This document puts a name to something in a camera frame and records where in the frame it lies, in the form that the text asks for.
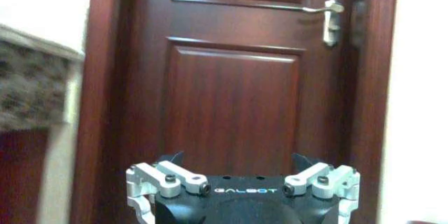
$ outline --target bolt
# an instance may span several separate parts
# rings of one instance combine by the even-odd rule
[[[317,182],[322,185],[328,185],[328,177],[326,176],[318,176]]]
[[[174,183],[176,182],[176,176],[174,176],[174,174],[165,175],[165,181],[168,183]]]
[[[206,196],[208,193],[210,192],[210,191],[209,191],[210,188],[212,188],[212,187],[210,187],[209,183],[202,183],[201,186],[200,186],[200,188],[198,188],[198,193],[200,193],[202,196]]]
[[[282,193],[285,194],[286,197],[292,197],[294,195],[293,187],[289,184],[284,184],[282,186]]]

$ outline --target door lock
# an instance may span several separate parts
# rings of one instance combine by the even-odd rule
[[[324,8],[301,7],[297,10],[305,13],[324,13],[324,35],[321,39],[326,46],[334,46],[340,40],[340,13],[344,11],[344,6],[337,0],[326,0]]]

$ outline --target door handle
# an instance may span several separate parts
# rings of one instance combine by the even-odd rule
[[[344,11],[344,6],[337,0],[326,0],[324,8],[300,7],[297,10],[305,13],[324,13],[324,36],[321,39],[326,46],[334,46],[340,39],[340,13]]]

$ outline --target granite countertop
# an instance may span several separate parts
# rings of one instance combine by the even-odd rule
[[[73,61],[82,53],[0,25],[0,132],[62,122]]]

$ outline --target wooden door frame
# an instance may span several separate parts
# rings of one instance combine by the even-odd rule
[[[94,223],[101,157],[114,117],[116,73],[125,44],[125,0],[90,0],[86,58],[82,75],[70,223]],[[365,0],[366,34],[358,55],[357,86],[346,149],[349,165],[362,175],[360,209],[352,223],[374,223],[396,0]]]

